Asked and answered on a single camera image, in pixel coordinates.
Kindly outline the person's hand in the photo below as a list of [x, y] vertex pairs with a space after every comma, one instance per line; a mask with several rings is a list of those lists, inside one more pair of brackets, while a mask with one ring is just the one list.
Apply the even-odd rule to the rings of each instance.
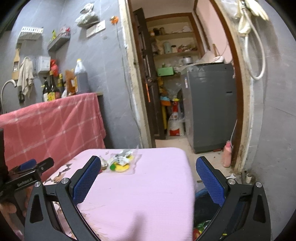
[[[16, 203], [19, 205], [23, 217], [25, 217], [27, 214], [31, 193], [32, 187], [28, 187], [14, 194]], [[9, 201], [4, 201], [1, 203], [1, 213], [5, 220], [16, 234], [21, 235], [23, 234], [23, 225], [20, 219], [17, 217], [16, 211], [17, 208], [15, 204]]]

